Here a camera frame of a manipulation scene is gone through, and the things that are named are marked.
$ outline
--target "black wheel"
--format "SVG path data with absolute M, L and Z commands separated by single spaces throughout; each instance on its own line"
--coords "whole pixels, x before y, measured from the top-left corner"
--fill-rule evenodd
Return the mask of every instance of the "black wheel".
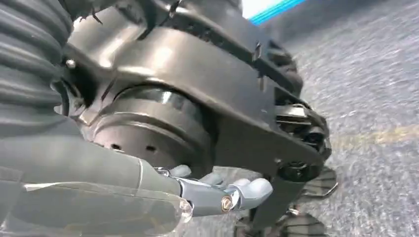
M 269 60 L 275 64 L 280 71 L 292 84 L 294 90 L 291 92 L 299 97 L 304 85 L 302 77 L 298 74 L 297 63 L 292 55 L 286 50 L 272 44 L 268 52 Z

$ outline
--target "blue stripe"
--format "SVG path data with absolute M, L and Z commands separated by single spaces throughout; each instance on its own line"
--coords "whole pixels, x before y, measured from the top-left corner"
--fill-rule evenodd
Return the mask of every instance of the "blue stripe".
M 249 20 L 255 25 L 260 25 L 263 22 L 271 19 L 272 17 L 279 15 L 289 9 L 297 6 L 298 4 L 304 2 L 305 0 L 283 0 L 280 3 L 264 10 L 263 12 L 249 18 Z

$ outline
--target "bolt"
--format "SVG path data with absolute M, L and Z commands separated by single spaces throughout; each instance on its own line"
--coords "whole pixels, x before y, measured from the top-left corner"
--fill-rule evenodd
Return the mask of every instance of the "bolt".
M 69 60 L 66 61 L 66 66 L 69 69 L 74 69 L 74 68 L 76 68 L 77 65 L 76 65 L 76 62 L 73 59 L 69 59 Z
M 228 212 L 233 208 L 233 201 L 230 196 L 224 196 L 221 199 L 221 211 Z

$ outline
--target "gray carpet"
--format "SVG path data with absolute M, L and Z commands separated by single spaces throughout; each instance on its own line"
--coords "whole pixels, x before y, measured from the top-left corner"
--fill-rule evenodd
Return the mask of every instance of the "gray carpet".
M 419 237 L 419 1 L 307 0 L 266 27 L 333 133 L 340 188 L 303 209 L 333 237 Z M 186 236 L 230 237 L 234 219 L 196 218 Z

